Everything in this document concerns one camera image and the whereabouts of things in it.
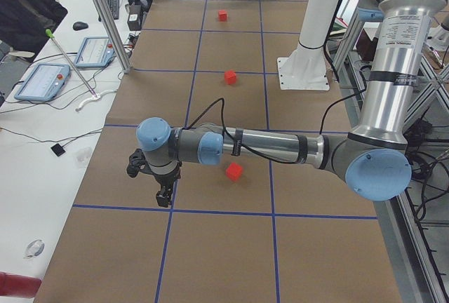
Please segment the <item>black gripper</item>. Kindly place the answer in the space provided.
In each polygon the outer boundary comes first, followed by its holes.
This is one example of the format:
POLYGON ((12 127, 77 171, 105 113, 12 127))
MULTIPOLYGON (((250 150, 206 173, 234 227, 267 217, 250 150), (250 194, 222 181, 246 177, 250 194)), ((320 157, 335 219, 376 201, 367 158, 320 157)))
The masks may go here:
POLYGON ((181 178, 181 164, 167 165, 163 167, 152 166, 152 173, 161 188, 156 193, 156 201, 159 207, 172 206, 173 185, 181 178))

